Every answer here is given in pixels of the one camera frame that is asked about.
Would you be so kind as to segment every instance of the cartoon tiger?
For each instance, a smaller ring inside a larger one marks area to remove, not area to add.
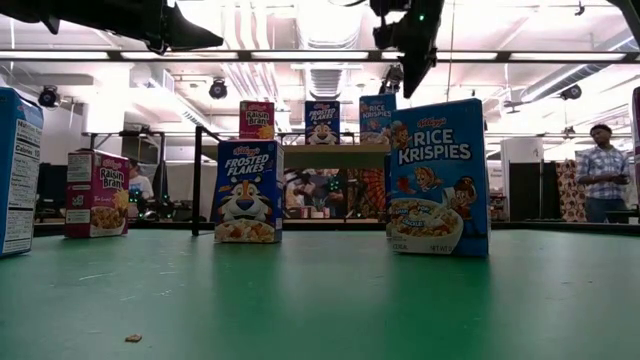
[[[331,121],[310,126],[311,132],[307,139],[310,145],[335,145],[338,142],[337,134],[331,131]]]
[[[231,183],[235,186],[230,195],[220,200],[218,207],[220,222],[238,219],[267,222],[267,218],[273,213],[273,210],[269,198],[262,195],[256,186],[261,181],[260,175],[256,176],[253,181],[238,181],[236,177],[232,177]]]

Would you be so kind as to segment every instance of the wooden shelf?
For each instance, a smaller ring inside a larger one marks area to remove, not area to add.
[[[389,145],[287,145],[284,166],[291,169],[373,169],[384,167]],[[202,146],[202,154],[218,159],[217,146]]]

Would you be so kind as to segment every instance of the desk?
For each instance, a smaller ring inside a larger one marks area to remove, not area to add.
[[[489,259],[384,232],[132,230],[0,260],[3,359],[636,359],[640,238],[501,230]],[[125,343],[140,333],[140,343]]]

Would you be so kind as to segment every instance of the rice krispies cereal box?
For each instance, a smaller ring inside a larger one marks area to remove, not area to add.
[[[360,144],[389,144],[395,94],[360,97]]]
[[[42,109],[0,88],[0,257],[31,250],[40,166]]]
[[[394,251],[487,256],[489,212],[482,104],[394,112],[390,230]]]

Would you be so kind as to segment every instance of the person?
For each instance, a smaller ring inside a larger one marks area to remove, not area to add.
[[[139,191],[143,199],[153,197],[153,187],[149,178],[140,175],[140,165],[136,160],[129,160],[129,191]]]
[[[587,186],[585,211],[588,222],[604,223],[608,211],[627,210],[624,186],[629,183],[627,157],[610,143],[611,128],[595,125],[589,134],[593,149],[577,156],[576,179]]]

